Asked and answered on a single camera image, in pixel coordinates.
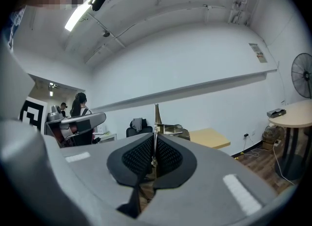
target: black hair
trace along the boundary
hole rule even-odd
[[[84,93],[76,94],[76,99],[73,102],[72,109],[70,111],[71,116],[80,116],[81,106],[80,104],[87,102],[87,97]]]

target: standing fan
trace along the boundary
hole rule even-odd
[[[292,83],[296,91],[312,99],[312,56],[299,54],[292,63]]]

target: wooden tabletop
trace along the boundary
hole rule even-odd
[[[312,126],[312,100],[299,101],[281,108],[286,110],[286,114],[269,118],[271,123],[288,128]]]
[[[230,141],[212,128],[189,132],[191,141],[203,146],[220,149],[229,146]]]

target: black table leg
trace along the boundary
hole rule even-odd
[[[311,148],[311,142],[312,142],[312,127],[309,128],[308,141],[307,141],[306,150],[303,155],[302,165],[306,164],[306,161],[310,152],[310,148]]]
[[[305,164],[303,164],[303,158],[300,155],[294,154],[298,141],[298,128],[293,129],[291,150],[290,153],[287,154],[290,130],[290,128],[287,128],[283,156],[275,163],[275,171],[280,177],[283,176],[288,180],[295,180],[303,175]],[[278,164],[280,165],[283,175],[280,173]]]

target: ceiling light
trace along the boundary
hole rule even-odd
[[[89,9],[91,6],[89,4],[91,0],[87,0],[84,4],[77,7],[77,9],[73,12],[72,16],[69,18],[65,25],[65,29],[68,31],[72,31],[76,23],[79,21],[79,19],[83,16],[83,14]]]

